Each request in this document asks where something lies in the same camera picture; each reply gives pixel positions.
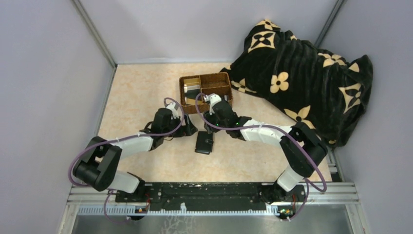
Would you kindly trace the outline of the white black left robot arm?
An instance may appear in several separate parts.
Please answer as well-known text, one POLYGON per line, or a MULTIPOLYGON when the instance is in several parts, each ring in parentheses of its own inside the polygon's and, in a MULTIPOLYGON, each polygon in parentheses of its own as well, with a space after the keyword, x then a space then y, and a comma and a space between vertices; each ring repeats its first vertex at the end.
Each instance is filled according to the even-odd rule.
POLYGON ((197 131, 187 114, 180 117, 173 108, 160 108, 153 121, 136 135, 114 140, 93 137, 71 166, 69 177, 75 177, 99 192, 118 190, 136 193, 145 182, 136 175, 119 170, 120 160, 153 151, 166 138, 189 137, 197 131))

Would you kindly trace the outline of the black leather card holder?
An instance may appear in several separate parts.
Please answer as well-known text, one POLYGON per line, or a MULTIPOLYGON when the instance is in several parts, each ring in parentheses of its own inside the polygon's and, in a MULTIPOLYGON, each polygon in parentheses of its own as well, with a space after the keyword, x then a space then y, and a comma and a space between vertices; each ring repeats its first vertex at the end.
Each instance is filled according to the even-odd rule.
POLYGON ((195 144, 195 152, 209 155, 213 151, 214 134, 207 131, 199 131, 195 144))

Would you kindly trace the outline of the brown wicker divided basket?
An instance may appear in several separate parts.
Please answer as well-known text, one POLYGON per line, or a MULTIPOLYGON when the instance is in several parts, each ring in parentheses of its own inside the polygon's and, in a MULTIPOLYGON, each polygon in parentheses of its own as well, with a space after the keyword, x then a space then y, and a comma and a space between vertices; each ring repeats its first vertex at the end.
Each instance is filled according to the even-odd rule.
MULTIPOLYGON (((184 83, 199 83, 200 93, 206 95, 218 94, 222 100, 226 100, 233 105, 233 94, 230 85, 229 75, 226 72, 212 73, 212 74, 202 74, 194 76, 185 76, 179 78, 179 90, 180 90, 180 102, 186 114, 197 113, 195 105, 186 105, 184 97, 184 83)), ((198 101, 198 108, 200 112, 205 112, 209 110, 209 104, 200 97, 198 101)))

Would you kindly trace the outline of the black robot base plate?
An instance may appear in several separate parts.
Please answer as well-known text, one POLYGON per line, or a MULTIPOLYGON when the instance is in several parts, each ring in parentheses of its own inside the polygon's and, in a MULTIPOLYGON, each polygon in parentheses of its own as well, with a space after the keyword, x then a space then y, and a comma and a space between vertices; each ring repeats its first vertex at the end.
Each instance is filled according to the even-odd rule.
POLYGON ((303 185, 285 192, 273 183, 178 183, 152 182, 141 186, 136 193, 115 193, 118 203, 143 202, 150 211, 177 211, 185 207, 191 212, 249 212, 264 211, 273 202, 303 202, 303 185))

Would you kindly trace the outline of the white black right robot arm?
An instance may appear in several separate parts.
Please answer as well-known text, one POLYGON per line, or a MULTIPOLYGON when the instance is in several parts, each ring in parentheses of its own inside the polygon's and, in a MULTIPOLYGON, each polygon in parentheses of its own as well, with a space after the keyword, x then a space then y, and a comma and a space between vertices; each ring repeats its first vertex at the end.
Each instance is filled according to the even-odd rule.
POLYGON ((216 102, 202 117, 210 132, 225 130, 235 139, 281 148, 289 165, 275 181, 277 190, 289 192, 313 172, 319 172, 318 166, 328 153, 326 145, 303 122, 278 126, 238 116, 224 100, 216 102))

